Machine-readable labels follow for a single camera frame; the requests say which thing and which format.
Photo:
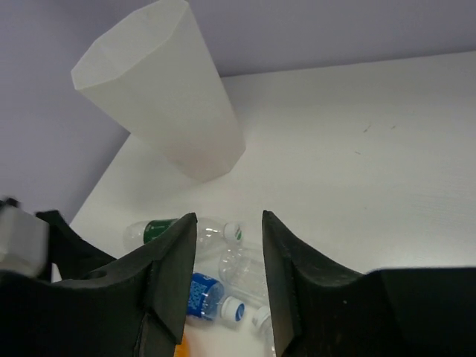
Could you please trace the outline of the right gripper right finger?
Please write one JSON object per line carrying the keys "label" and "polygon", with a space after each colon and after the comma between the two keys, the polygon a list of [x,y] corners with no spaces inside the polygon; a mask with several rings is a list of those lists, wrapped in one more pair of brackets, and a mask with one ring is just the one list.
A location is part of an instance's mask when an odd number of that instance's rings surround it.
{"label": "right gripper right finger", "polygon": [[473,356],[475,269],[353,271],[262,217],[279,356]]}

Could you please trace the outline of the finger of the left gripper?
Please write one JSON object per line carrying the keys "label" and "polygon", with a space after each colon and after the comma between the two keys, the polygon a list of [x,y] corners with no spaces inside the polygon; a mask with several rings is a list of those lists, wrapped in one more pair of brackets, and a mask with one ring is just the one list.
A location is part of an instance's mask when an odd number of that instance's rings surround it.
{"label": "finger of the left gripper", "polygon": [[107,265],[115,258],[83,240],[64,220],[58,210],[37,212],[36,218],[48,224],[47,260],[37,278],[52,281],[52,265],[62,279],[79,280],[90,271]]}

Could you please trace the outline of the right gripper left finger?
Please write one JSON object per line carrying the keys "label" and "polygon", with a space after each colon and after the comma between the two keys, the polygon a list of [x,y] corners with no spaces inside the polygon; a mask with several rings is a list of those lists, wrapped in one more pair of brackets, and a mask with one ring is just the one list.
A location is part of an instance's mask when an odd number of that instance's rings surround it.
{"label": "right gripper left finger", "polygon": [[184,332],[196,215],[79,280],[1,272],[3,356],[172,356]]}

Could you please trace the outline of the orange textured juice bottle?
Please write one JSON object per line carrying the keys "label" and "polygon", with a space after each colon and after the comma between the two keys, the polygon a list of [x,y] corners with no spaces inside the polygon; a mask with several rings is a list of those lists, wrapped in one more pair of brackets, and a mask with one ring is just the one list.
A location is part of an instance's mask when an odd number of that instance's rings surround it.
{"label": "orange textured juice bottle", "polygon": [[186,335],[182,336],[181,343],[177,344],[174,350],[174,357],[190,357],[190,348]]}

